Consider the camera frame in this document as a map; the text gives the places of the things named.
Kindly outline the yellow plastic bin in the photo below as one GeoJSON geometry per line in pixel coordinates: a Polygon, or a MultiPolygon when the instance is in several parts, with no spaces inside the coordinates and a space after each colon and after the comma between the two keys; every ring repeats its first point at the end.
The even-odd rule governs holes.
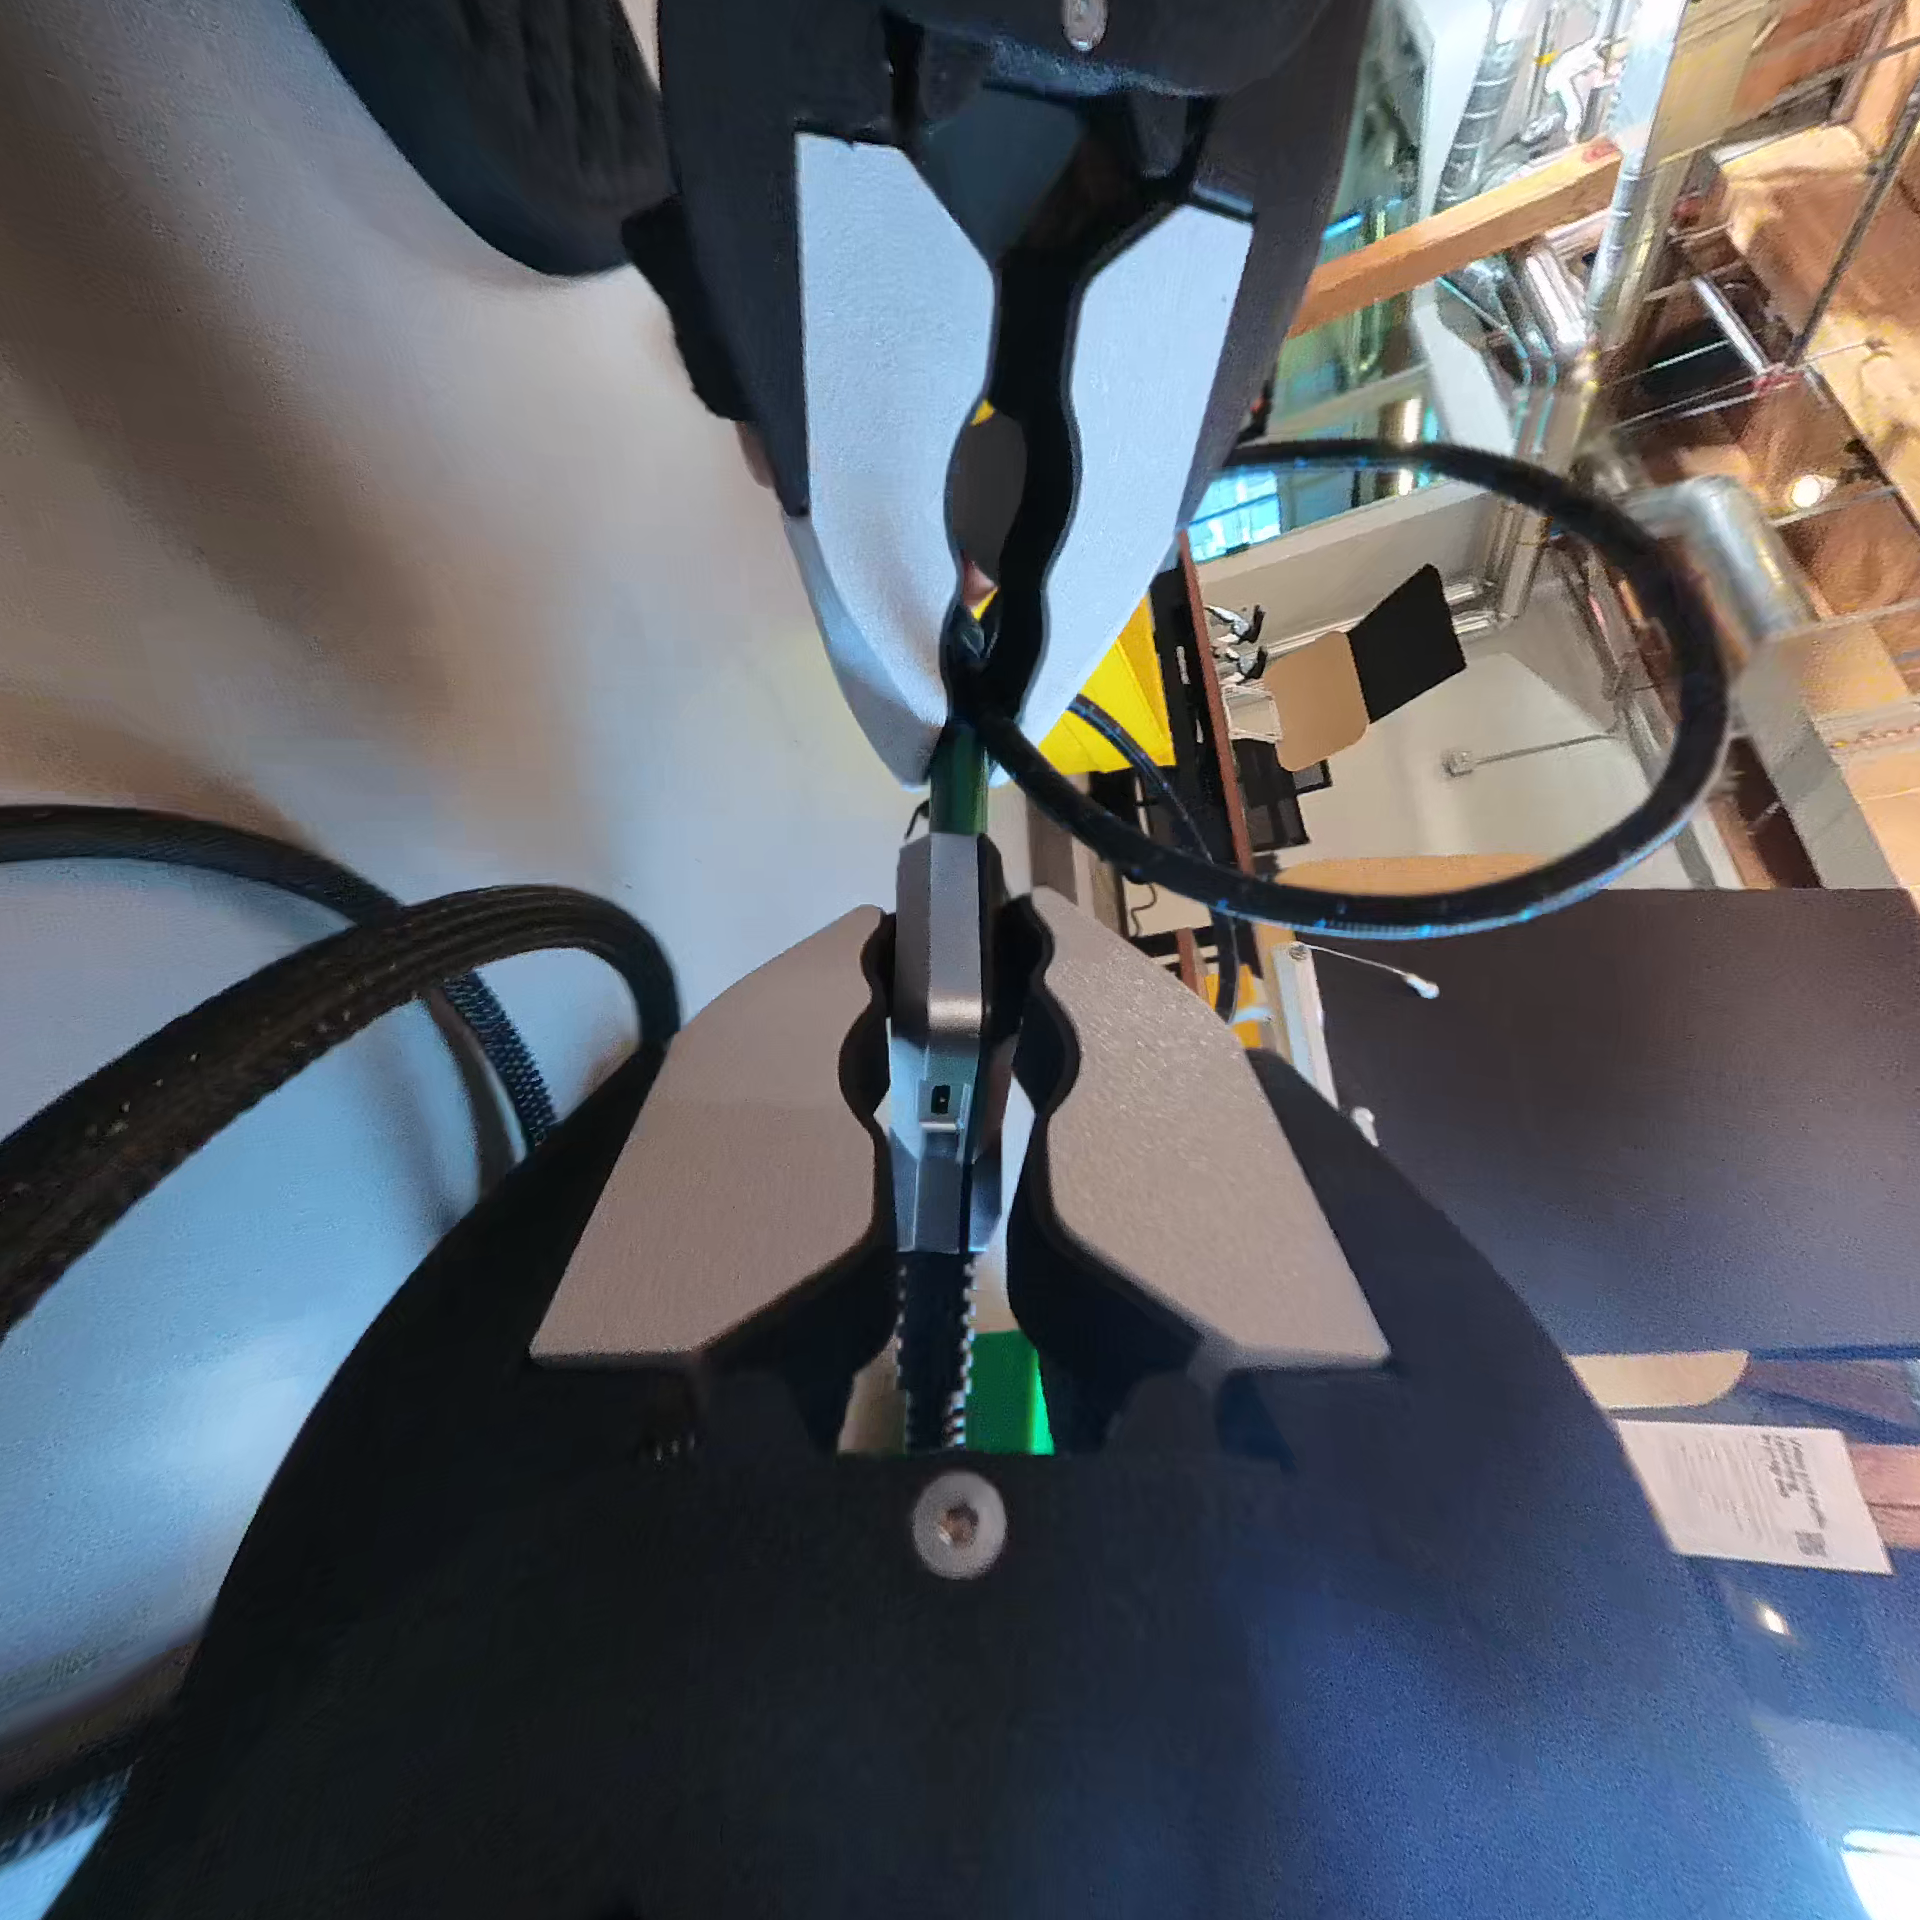
{"type": "MultiPolygon", "coordinates": [[[[1084,695],[1099,707],[1160,767],[1174,765],[1168,696],[1160,676],[1153,616],[1142,599],[1097,663],[1084,695]]],[[[1126,759],[1076,715],[1065,715],[1041,744],[1046,763],[1065,776],[1125,772],[1126,759]]]]}

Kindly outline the green plastic bin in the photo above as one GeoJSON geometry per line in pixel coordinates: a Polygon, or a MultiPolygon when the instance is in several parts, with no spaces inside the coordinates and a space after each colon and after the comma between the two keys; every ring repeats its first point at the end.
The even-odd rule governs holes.
{"type": "Polygon", "coordinates": [[[1040,1355],[1016,1331],[977,1335],[974,1341],[967,1446],[993,1456],[1053,1451],[1040,1355]]]}

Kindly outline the black silver adapter hub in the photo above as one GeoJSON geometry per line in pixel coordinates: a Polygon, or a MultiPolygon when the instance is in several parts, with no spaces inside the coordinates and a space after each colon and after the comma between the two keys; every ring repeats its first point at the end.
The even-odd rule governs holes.
{"type": "Polygon", "coordinates": [[[1001,1223],[1021,1021],[1021,924],[1008,902],[985,831],[929,831],[900,850],[887,1135],[908,1254],[980,1254],[1001,1223]]]}

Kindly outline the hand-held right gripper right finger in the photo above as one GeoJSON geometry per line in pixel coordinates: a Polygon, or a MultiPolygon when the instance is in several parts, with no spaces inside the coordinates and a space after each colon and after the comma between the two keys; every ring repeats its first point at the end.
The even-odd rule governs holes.
{"type": "Polygon", "coordinates": [[[1056,888],[1015,1076],[1023,1220],[1140,1307],[1191,1373],[1373,1371],[1381,1331],[1253,1056],[1176,975],[1056,888]]]}

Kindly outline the silver ventilation duct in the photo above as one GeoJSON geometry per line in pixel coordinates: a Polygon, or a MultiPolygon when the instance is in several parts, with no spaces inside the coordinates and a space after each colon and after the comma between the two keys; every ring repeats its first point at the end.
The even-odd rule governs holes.
{"type": "Polygon", "coordinates": [[[1805,571],[1731,475],[1643,487],[1623,509],[1707,599],[1736,733],[1831,888],[1917,893],[1917,707],[1865,615],[1819,613],[1805,571]]]}

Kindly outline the white metal stand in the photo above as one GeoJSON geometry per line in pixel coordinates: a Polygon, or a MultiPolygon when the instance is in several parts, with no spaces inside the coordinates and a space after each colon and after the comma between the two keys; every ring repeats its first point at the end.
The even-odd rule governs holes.
{"type": "Polygon", "coordinates": [[[1395,967],[1355,950],[1309,941],[1291,928],[1253,928],[1255,975],[1260,982],[1261,1019],[1270,1028],[1270,1048],[1283,1054],[1327,1104],[1336,1101],[1327,1045],[1327,1014],[1313,963],[1325,958],[1355,970],[1368,970],[1396,981],[1422,1000],[1437,1000],[1440,988],[1424,973],[1395,967]]]}

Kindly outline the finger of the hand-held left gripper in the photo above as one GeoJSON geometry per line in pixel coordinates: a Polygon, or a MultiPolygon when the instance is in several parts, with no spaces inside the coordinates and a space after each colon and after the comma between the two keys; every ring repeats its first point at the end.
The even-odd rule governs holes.
{"type": "Polygon", "coordinates": [[[1041,584],[1020,726],[1068,710],[1145,599],[1182,520],[1253,227],[1182,206],[1092,274],[1068,357],[1071,484],[1041,584]]]}
{"type": "Polygon", "coordinates": [[[948,715],[948,474],[987,384],[993,277],[895,149],[798,132],[796,187],[806,509],[791,548],[852,718],[916,786],[948,715]]]}

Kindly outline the white paper notice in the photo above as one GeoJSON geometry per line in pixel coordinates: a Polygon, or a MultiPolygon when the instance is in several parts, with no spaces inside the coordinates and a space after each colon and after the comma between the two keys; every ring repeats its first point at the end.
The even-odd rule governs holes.
{"type": "Polygon", "coordinates": [[[1620,1419],[1615,1437],[1677,1555],[1893,1572],[1849,1446],[1833,1429],[1620,1419]]]}

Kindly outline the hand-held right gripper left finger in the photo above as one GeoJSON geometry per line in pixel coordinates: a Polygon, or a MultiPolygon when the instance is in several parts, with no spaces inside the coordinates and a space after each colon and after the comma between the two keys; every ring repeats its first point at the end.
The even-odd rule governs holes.
{"type": "Polygon", "coordinates": [[[892,1253],[878,1127],[892,922],[864,902],[719,991],[669,1042],[544,1311],[552,1364],[691,1362],[892,1253]]]}

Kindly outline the wooden chair black backrest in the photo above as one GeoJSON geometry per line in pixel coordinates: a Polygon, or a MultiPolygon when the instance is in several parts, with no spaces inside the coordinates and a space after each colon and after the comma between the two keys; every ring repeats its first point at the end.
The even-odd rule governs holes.
{"type": "Polygon", "coordinates": [[[1325,631],[1263,672],[1278,759],[1297,774],[1363,740],[1389,712],[1464,669],[1440,567],[1416,567],[1345,631],[1325,631]]]}

